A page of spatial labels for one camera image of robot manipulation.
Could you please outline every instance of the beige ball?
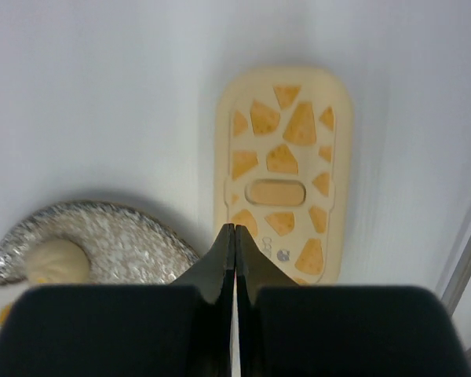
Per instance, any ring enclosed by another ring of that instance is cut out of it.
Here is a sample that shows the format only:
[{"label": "beige ball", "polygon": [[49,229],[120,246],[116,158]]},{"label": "beige ball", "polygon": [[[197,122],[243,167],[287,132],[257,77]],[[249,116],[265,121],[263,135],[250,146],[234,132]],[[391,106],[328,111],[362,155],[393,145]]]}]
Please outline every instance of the beige ball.
[{"label": "beige ball", "polygon": [[89,281],[89,259],[75,243],[53,240],[25,255],[30,284],[83,284]]}]

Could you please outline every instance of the gray speckled surface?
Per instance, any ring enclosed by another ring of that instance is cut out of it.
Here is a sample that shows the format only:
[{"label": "gray speckled surface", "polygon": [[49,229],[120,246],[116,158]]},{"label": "gray speckled surface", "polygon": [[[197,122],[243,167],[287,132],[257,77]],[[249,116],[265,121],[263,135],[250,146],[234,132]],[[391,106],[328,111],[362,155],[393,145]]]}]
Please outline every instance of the gray speckled surface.
[{"label": "gray speckled surface", "polygon": [[0,285],[23,280],[24,255],[53,238],[78,244],[96,284],[167,284],[198,259],[186,242],[157,219],[116,203],[56,203],[14,226],[0,243]]}]

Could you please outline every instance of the beige cutting board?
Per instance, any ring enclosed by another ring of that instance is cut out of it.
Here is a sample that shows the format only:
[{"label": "beige cutting board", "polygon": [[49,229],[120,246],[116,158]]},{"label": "beige cutting board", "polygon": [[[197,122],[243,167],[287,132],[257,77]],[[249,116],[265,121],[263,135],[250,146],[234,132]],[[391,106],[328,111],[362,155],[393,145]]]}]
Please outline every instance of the beige cutting board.
[{"label": "beige cutting board", "polygon": [[215,233],[245,225],[301,284],[340,272],[353,110],[318,68],[263,68],[231,82],[217,108]]}]

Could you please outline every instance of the speckled plate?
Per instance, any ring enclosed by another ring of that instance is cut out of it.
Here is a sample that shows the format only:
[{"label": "speckled plate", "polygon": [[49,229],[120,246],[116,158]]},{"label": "speckled plate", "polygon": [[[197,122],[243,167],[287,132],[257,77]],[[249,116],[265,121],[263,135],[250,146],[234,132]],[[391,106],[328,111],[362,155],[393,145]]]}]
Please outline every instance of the speckled plate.
[{"label": "speckled plate", "polygon": [[168,284],[198,259],[172,229],[136,209],[91,200],[61,202],[33,213],[4,237],[0,285],[24,280],[24,255],[53,238],[82,247],[95,284]]}]

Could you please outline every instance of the round bun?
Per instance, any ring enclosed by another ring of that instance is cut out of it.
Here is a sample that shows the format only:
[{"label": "round bun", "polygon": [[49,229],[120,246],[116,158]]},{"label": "round bun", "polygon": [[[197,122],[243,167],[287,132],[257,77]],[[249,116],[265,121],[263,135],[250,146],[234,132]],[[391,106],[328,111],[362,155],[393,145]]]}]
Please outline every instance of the round bun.
[{"label": "round bun", "polygon": [[89,259],[75,243],[53,240],[25,255],[30,284],[83,284],[89,281]]}]

